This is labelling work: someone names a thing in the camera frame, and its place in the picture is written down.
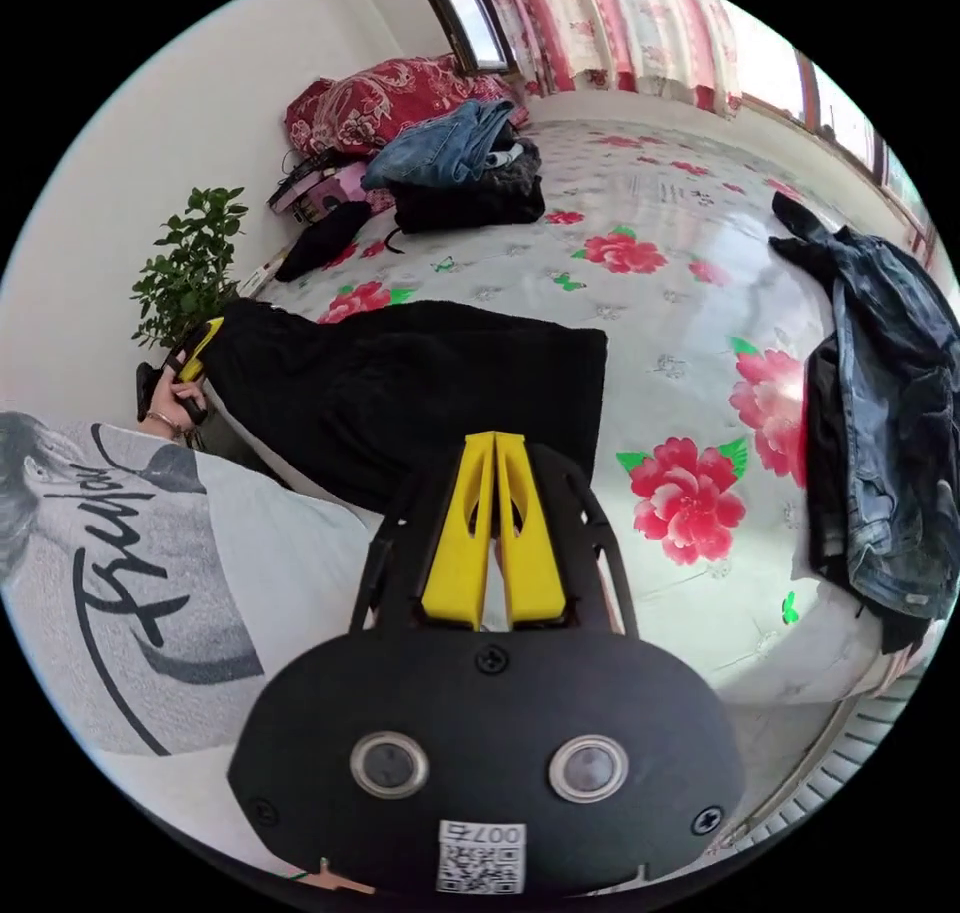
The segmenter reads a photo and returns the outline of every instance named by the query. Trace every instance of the hand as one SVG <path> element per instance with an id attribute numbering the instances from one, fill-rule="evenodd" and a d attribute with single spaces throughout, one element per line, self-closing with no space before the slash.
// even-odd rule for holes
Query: hand
<path id="1" fill-rule="evenodd" d="M 180 353 L 177 361 L 182 363 L 183 359 L 184 354 Z M 184 433 L 191 432 L 194 428 L 193 421 L 184 408 L 183 401 L 191 399 L 200 409 L 206 409 L 207 401 L 201 389 L 202 382 L 201 378 L 193 383 L 178 383 L 172 367 L 164 366 L 163 373 L 157 381 L 153 399 L 150 400 L 150 409 L 155 413 L 162 414 L 172 423 L 176 423 Z"/>

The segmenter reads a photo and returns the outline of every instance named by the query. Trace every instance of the label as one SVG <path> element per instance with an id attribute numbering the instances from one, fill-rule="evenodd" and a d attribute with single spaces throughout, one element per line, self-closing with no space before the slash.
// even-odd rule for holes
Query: label
<path id="1" fill-rule="evenodd" d="M 526 872 L 524 823 L 440 823 L 437 892 L 522 893 Z"/>

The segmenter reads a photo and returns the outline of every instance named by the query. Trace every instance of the bed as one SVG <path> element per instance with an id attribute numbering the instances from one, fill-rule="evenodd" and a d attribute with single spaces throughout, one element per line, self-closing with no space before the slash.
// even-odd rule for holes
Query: bed
<path id="1" fill-rule="evenodd" d="M 806 564 L 803 362 L 829 300 L 776 257 L 775 190 L 846 222 L 772 163 L 636 124 L 540 122 L 544 218 L 405 237 L 375 216 L 333 263 L 260 299 L 337 322 L 445 299 L 604 329 L 593 488 L 626 563 L 641 636 L 730 703 L 836 701 L 884 685 L 880 624 Z M 304 481 L 227 421 L 295 489 Z M 644 462 L 648 457 L 653 462 Z M 372 531 L 378 517 L 358 511 Z M 929 655 L 934 624 L 912 663 Z"/>

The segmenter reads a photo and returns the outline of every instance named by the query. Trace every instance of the white wall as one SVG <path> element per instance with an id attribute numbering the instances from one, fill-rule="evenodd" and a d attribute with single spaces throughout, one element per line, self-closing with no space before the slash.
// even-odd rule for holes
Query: white wall
<path id="1" fill-rule="evenodd" d="M 828 203 L 834 204 L 864 233 L 882 236 L 909 250 L 913 228 L 865 177 L 820 140 L 792 129 L 771 116 L 742 108 L 733 120 L 724 120 L 681 103 L 634 93 L 561 93 L 529 102 L 535 119 L 598 117 L 637 121 L 730 143 L 780 164 Z M 952 304 L 960 304 L 953 268 L 937 244 L 931 276 Z"/>
<path id="2" fill-rule="evenodd" d="M 287 243 L 295 227 L 265 206 L 287 150 L 287 104 L 318 76 L 449 49 L 426 0 L 396 0 L 382 15 L 389 1 L 237 0 L 117 91 L 64 156 L 3 278 L 0 408 L 135 421 L 143 351 L 129 339 L 130 287 L 157 252 L 159 224 L 193 186 L 243 186 L 238 275 Z"/>
<path id="3" fill-rule="evenodd" d="M 370 0 L 396 41 L 396 56 L 438 56 L 450 44 L 426 0 Z"/>

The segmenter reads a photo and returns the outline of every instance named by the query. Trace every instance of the windowsill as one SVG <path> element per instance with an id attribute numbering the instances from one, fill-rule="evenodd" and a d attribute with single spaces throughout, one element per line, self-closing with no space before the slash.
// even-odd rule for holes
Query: windowsill
<path id="1" fill-rule="evenodd" d="M 805 137 L 807 140 L 816 143 L 825 153 L 829 153 L 834 159 L 839 160 L 849 169 L 853 170 L 863 181 L 865 186 L 868 186 L 873 192 L 883 200 L 887 208 L 896 215 L 897 219 L 901 222 L 907 224 L 915 233 L 919 233 L 924 239 L 926 239 L 926 232 L 923 229 L 923 226 L 918 220 L 916 220 L 906 207 L 904 207 L 892 194 L 888 193 L 883 187 L 877 186 L 876 183 L 866 174 L 865 168 L 857 166 L 854 163 L 850 162 L 850 157 L 853 154 L 845 153 L 840 147 L 834 145 L 833 143 L 828 142 L 823 139 L 823 137 L 818 136 L 816 133 L 811 132 L 804 126 L 799 120 L 794 119 L 793 116 L 789 116 L 786 111 L 781 111 L 771 106 L 769 103 L 764 103 L 762 100 L 757 100 L 751 96 L 743 97 L 743 105 L 750 110 L 753 110 L 755 113 L 759 113 L 761 116 L 766 116 L 771 120 L 776 120 L 782 126 L 791 129 L 794 133 L 798 133 L 801 136 Z"/>

